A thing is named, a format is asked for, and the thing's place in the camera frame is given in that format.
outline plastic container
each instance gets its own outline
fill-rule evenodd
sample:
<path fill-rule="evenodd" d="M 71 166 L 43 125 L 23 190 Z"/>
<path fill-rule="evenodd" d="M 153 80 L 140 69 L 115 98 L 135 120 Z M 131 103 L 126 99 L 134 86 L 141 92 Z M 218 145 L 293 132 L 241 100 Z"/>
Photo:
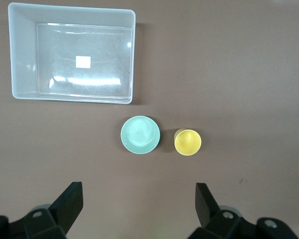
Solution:
<path fill-rule="evenodd" d="M 11 3 L 8 16 L 15 98 L 132 101 L 132 10 Z"/>

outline cup rim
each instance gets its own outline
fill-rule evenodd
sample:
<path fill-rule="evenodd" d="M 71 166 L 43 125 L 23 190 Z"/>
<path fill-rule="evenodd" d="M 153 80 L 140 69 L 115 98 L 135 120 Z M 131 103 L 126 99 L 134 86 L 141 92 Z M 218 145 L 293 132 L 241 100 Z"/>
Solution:
<path fill-rule="evenodd" d="M 192 133 L 194 133 L 196 136 L 198 136 L 198 139 L 199 139 L 199 147 L 197 147 L 198 149 L 196 151 L 194 151 L 192 154 L 184 154 L 184 153 L 181 153 L 178 148 L 176 147 L 176 141 L 177 141 L 177 138 L 184 132 L 187 132 L 187 131 L 190 131 Z M 184 156 L 191 156 L 191 155 L 194 155 L 195 153 L 197 153 L 201 147 L 201 137 L 199 135 L 199 133 L 193 129 L 188 129 L 188 128 L 185 128 L 182 132 L 178 133 L 178 135 L 175 137 L 175 140 L 174 140 L 174 146 L 175 146 L 175 149 L 176 151 L 181 154 L 181 155 L 184 155 Z"/>
<path fill-rule="evenodd" d="M 147 149 L 147 150 L 145 150 L 145 151 L 141 151 L 141 150 L 140 150 L 140 151 L 137 151 L 137 150 L 133 150 L 133 149 L 129 148 L 129 147 L 126 145 L 126 140 L 128 140 L 128 139 L 124 139 L 125 137 L 123 136 L 123 134 L 124 134 L 124 129 L 125 129 L 126 125 L 128 125 L 130 122 L 132 122 L 133 120 L 135 120 L 135 119 L 137 119 L 137 118 L 142 118 L 142 119 L 145 119 L 145 120 L 149 121 L 149 122 L 151 123 L 151 126 L 153 127 L 153 130 L 156 131 L 156 135 L 157 135 L 157 137 L 153 137 L 154 142 L 153 142 L 152 146 L 149 147 L 149 149 Z M 160 131 L 159 131 L 159 127 L 158 127 L 157 123 L 156 123 L 153 119 L 151 119 L 150 117 L 147 117 L 147 116 L 134 116 L 134 117 L 129 118 L 129 119 L 123 124 L 123 126 L 122 126 L 122 129 L 121 129 L 121 141 L 122 141 L 122 144 L 124 145 L 124 147 L 125 147 L 128 151 L 130 151 L 130 152 L 132 152 L 132 153 L 135 153 L 135 154 L 146 154 L 146 153 L 149 153 L 149 152 L 153 151 L 153 150 L 157 147 L 157 145 L 158 145 L 158 143 L 159 143 L 159 140 L 160 140 Z M 134 145 L 134 148 L 142 149 L 142 148 L 145 148 L 145 146 L 136 146 L 136 145 Z"/>

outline table surface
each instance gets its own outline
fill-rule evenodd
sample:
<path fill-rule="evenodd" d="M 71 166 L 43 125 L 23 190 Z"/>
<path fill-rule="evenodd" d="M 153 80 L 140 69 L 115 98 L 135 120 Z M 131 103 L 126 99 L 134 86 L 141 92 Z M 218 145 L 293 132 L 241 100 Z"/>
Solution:
<path fill-rule="evenodd" d="M 127 8 L 137 16 L 130 105 L 17 100 L 7 6 L 0 0 L 0 215 L 17 220 L 82 181 L 69 239 L 186 239 L 198 226 L 195 183 L 248 221 L 274 217 L 299 236 L 299 0 L 33 0 Z M 161 130 L 135 155 L 130 117 Z M 178 128 L 202 136 L 194 156 Z"/>

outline screw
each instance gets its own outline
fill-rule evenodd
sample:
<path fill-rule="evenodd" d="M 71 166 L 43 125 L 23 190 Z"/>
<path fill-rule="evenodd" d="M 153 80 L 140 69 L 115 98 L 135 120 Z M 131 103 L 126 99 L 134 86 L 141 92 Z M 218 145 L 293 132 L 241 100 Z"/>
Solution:
<path fill-rule="evenodd" d="M 266 226 L 268 226 L 270 228 L 277 228 L 278 227 L 277 224 L 272 220 L 265 220 L 265 224 L 266 224 Z"/>
<path fill-rule="evenodd" d="M 233 219 L 234 218 L 234 215 L 230 212 L 224 212 L 223 216 L 227 219 Z"/>
<path fill-rule="evenodd" d="M 40 211 L 38 211 L 38 212 L 32 214 L 32 217 L 33 217 L 33 218 L 38 218 L 38 217 L 40 217 L 40 216 L 42 216 L 42 212 L 40 212 Z"/>

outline light green bowl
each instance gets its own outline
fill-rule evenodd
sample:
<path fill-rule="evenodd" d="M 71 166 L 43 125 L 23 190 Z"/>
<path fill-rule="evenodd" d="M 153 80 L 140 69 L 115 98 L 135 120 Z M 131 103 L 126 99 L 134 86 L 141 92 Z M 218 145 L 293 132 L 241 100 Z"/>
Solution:
<path fill-rule="evenodd" d="M 121 140 L 126 149 L 132 153 L 151 152 L 158 145 L 159 128 L 155 121 L 146 116 L 128 119 L 121 130 Z"/>

